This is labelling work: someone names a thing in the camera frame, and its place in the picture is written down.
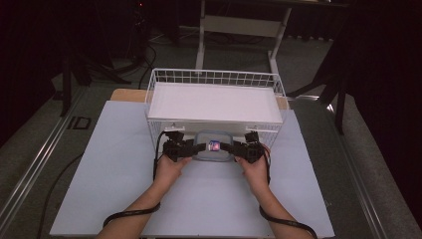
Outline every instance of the handheld controller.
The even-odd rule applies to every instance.
[[[177,161],[178,157],[189,157],[198,154],[206,148],[205,143],[193,145],[193,139],[183,140],[184,133],[170,131],[165,133],[168,140],[162,146],[162,153],[171,160]]]
[[[245,134],[245,142],[233,141],[233,145],[220,142],[220,148],[235,156],[245,158],[249,163],[254,163],[264,155],[264,147],[259,142],[258,133],[251,131]]]

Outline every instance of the gray floor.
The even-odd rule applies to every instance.
[[[205,51],[205,69],[270,72],[266,51],[271,49],[273,41],[265,40],[256,45],[219,45],[208,41]],[[277,57],[279,71],[287,92],[309,83],[329,49],[331,42],[286,39]],[[151,43],[157,56],[154,63],[159,68],[192,69],[195,66],[197,39],[183,38],[181,45],[175,47],[167,44],[165,38],[158,38]],[[60,170],[76,155],[84,151],[94,125],[112,91],[116,88],[137,88],[137,82],[144,69],[124,78],[132,81],[131,86],[119,86],[106,79],[97,77],[90,88],[79,89],[81,100],[72,116],[92,118],[92,126],[88,130],[67,129],[58,141],[43,171],[35,181],[20,210],[10,224],[5,238],[35,238],[47,191]],[[59,82],[61,76],[54,79]],[[321,88],[309,92],[317,96]],[[330,115],[309,101],[294,102],[298,109],[301,129],[306,141],[332,141],[330,144],[307,143],[310,156],[321,185],[322,195],[327,203],[335,238],[376,238],[371,235],[370,226],[361,209],[362,201],[356,195],[348,165],[345,161],[334,161],[344,152],[341,143],[347,145],[347,153],[361,176],[361,182],[367,190],[369,201],[373,203],[385,235],[378,238],[422,238],[420,228],[415,223],[409,209],[404,203],[391,174],[386,167],[376,143],[370,135],[363,119],[356,109],[353,98],[347,97],[344,116],[345,136],[337,134],[325,135],[325,126],[329,126]],[[48,101],[40,110],[0,149],[0,205],[6,203],[20,177],[36,157],[50,132],[59,120],[61,104]],[[309,119],[308,115],[318,115]],[[46,214],[42,238],[51,238],[48,232],[66,194],[77,165],[73,165],[62,177],[53,191]]]

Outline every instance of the black strap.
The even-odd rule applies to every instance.
[[[139,215],[146,215],[146,214],[150,214],[152,212],[156,212],[156,211],[158,211],[160,205],[161,204],[158,202],[158,204],[156,206],[152,207],[152,208],[143,209],[143,210],[122,211],[122,212],[115,213],[115,214],[113,214],[113,215],[111,215],[111,216],[109,216],[108,218],[105,219],[103,227],[106,227],[106,225],[109,222],[111,222],[111,221],[113,221],[117,218],[120,218],[120,217],[139,216]]]
[[[271,221],[271,222],[275,222],[275,223],[279,223],[279,224],[284,224],[284,225],[288,225],[288,226],[293,226],[293,227],[298,227],[298,228],[301,228],[301,229],[304,229],[304,230],[307,230],[307,231],[309,231],[310,233],[311,233],[311,235],[315,238],[315,239],[317,239],[317,234],[314,232],[314,230],[310,227],[310,226],[308,226],[308,225],[305,225],[305,224],[303,224],[303,223],[300,223],[300,222],[296,222],[296,221],[291,221],[291,220],[286,220],[286,219],[279,219],[279,218],[274,218],[274,217],[271,217],[271,216],[269,216],[265,211],[264,211],[264,209],[260,206],[260,213],[261,213],[261,216],[263,216],[265,219],[267,219],[268,221]]]
[[[152,181],[155,180],[155,175],[157,174],[158,160],[159,160],[159,158],[154,159],[154,168],[153,168],[153,171],[152,171]]]

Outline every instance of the white wire basket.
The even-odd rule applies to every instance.
[[[152,143],[162,131],[224,131],[236,140],[254,130],[273,145],[290,109],[277,74],[154,69],[145,97]]]

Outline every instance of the white shelf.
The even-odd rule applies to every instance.
[[[149,120],[283,123],[272,88],[155,84]]]

